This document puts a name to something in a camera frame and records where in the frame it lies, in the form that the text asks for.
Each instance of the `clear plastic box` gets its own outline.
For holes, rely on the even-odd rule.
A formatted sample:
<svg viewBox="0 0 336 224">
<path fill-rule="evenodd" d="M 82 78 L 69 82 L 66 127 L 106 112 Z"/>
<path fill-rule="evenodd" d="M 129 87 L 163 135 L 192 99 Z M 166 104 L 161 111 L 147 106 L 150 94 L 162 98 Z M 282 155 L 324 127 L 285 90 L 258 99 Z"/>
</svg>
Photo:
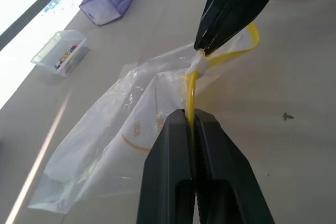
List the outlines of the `clear plastic box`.
<svg viewBox="0 0 336 224">
<path fill-rule="evenodd" d="M 66 77 L 89 51 L 87 39 L 76 30 L 58 31 L 31 60 Z"/>
</svg>

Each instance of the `clear plastic bag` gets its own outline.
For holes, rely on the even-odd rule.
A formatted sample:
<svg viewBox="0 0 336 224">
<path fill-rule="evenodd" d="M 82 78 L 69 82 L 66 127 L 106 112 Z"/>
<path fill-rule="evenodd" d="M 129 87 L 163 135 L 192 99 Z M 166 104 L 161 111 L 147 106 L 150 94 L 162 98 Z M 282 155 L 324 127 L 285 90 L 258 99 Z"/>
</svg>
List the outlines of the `clear plastic bag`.
<svg viewBox="0 0 336 224">
<path fill-rule="evenodd" d="M 196 93 L 254 48 L 256 35 L 246 28 L 211 55 Z M 57 147 L 29 207 L 66 213 L 77 200 L 140 191 L 144 161 L 166 117 L 186 108 L 185 73 L 195 55 L 186 45 L 118 80 Z"/>
</svg>

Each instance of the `table surface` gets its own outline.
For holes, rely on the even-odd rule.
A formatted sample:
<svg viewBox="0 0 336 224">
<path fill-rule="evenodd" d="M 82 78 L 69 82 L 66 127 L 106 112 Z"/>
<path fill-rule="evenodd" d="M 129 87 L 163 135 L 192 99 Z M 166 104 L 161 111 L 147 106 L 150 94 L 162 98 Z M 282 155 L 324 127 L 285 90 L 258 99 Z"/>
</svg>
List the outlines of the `table surface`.
<svg viewBox="0 0 336 224">
<path fill-rule="evenodd" d="M 45 161 L 124 65 L 192 41 L 205 1 L 134 0 L 101 27 L 77 14 L 67 29 L 87 36 L 84 60 L 66 79 L 35 67 L 0 110 L 0 223 L 67 94 Z M 335 1 L 272 0 L 256 20 L 261 45 L 197 98 L 249 158 L 276 223 L 333 223 Z M 17 223 L 134 223 L 138 196 L 78 202 L 64 218 L 24 207 Z"/>
</svg>

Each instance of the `yellow handle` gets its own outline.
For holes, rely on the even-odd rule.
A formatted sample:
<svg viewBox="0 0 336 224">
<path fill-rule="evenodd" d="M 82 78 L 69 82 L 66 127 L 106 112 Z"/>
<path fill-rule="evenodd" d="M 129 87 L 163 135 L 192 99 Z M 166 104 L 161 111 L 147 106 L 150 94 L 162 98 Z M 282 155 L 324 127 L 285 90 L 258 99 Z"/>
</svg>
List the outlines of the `yellow handle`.
<svg viewBox="0 0 336 224">
<path fill-rule="evenodd" d="M 224 63 L 227 63 L 235 58 L 238 58 L 242 54 L 249 52 L 256 48 L 258 44 L 260 43 L 260 35 L 257 26 L 254 23 L 250 23 L 247 26 L 247 30 L 250 33 L 250 36 L 252 38 L 252 46 L 248 49 L 235 51 L 235 52 L 228 52 L 225 54 L 222 54 L 220 56 L 217 56 L 215 58 L 209 59 L 208 62 L 212 67 L 217 67 L 219 65 L 222 65 Z M 196 80 L 198 79 L 198 76 L 200 73 L 198 71 L 194 71 L 193 73 L 189 74 L 186 77 L 186 84 L 187 84 L 187 104 L 186 104 L 186 114 L 187 119 L 190 124 L 192 138 L 194 139 L 194 130 L 195 130 L 195 88 L 196 88 Z"/>
</svg>

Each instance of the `white table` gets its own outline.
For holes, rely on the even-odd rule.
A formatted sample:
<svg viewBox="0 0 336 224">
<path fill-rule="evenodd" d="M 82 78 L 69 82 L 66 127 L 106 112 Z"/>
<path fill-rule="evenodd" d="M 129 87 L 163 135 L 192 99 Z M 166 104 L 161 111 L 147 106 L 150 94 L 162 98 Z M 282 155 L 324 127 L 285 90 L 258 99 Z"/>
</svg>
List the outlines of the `white table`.
<svg viewBox="0 0 336 224">
<path fill-rule="evenodd" d="M 118 22 L 79 13 L 68 28 L 91 51 L 65 80 L 35 68 L 0 110 L 0 222 L 72 90 L 50 156 L 121 68 L 190 42 L 206 0 L 135 0 Z M 197 98 L 247 155 L 276 223 L 334 223 L 336 0 L 273 0 L 257 18 L 260 46 Z M 283 121 L 287 112 L 295 119 Z M 138 195 L 77 203 L 71 223 L 134 223 Z M 59 223 L 23 210 L 19 223 Z"/>
</svg>

